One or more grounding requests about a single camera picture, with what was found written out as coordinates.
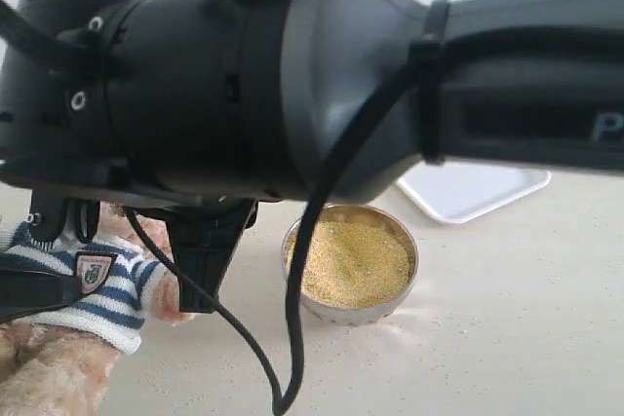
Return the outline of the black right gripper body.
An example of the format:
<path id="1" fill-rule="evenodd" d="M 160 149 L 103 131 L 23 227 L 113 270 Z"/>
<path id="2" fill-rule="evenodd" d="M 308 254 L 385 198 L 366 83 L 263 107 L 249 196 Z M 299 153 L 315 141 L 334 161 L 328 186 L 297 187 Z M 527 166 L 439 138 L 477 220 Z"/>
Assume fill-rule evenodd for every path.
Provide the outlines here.
<path id="1" fill-rule="evenodd" d="M 50 190 L 50 189 L 36 189 L 35 191 L 43 191 L 43 192 L 47 192 L 47 193 L 53 193 L 55 195 L 63 195 L 65 197 L 68 198 L 75 198 L 75 199 L 85 199 L 85 198 L 76 198 L 76 197 L 70 197 L 68 195 L 62 194 L 59 191 L 55 191 L 55 190 Z M 253 199 L 228 199 L 224 196 L 220 197 L 219 199 L 216 200 L 212 200 L 207 204 L 203 204 L 199 207 L 191 207 L 191 208 L 212 208 L 212 209 L 224 209 L 226 208 L 228 205 L 232 206 L 235 202 L 237 201 L 256 201 L 257 202 L 257 206 L 258 206 L 258 201 L 257 200 L 253 200 Z M 164 221 L 165 223 L 167 222 L 167 220 L 172 217 L 174 215 L 175 212 L 179 211 L 179 210 L 186 210 L 189 208 L 185 208 L 185 207 L 163 207 L 163 208 L 147 208 L 147 207 L 133 207 L 132 210 L 141 216 L 150 218 L 150 219 L 155 219 L 155 220 L 159 220 L 159 221 Z M 102 218 L 103 218 L 103 213 L 104 213 L 104 207 L 103 207 L 103 203 L 100 202 L 100 216 L 99 216 L 99 224 L 98 224 L 98 228 L 100 227 L 101 223 L 102 223 Z"/>

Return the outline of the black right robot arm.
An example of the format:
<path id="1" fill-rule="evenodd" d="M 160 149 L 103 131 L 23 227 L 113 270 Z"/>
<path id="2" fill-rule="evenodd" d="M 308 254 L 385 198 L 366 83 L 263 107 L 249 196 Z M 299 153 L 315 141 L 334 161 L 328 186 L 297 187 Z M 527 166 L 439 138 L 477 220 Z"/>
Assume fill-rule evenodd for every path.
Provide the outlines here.
<path id="1" fill-rule="evenodd" d="M 20 0 L 1 179 L 167 220 L 214 306 L 262 199 L 365 203 L 412 165 L 621 174 L 623 0 Z"/>

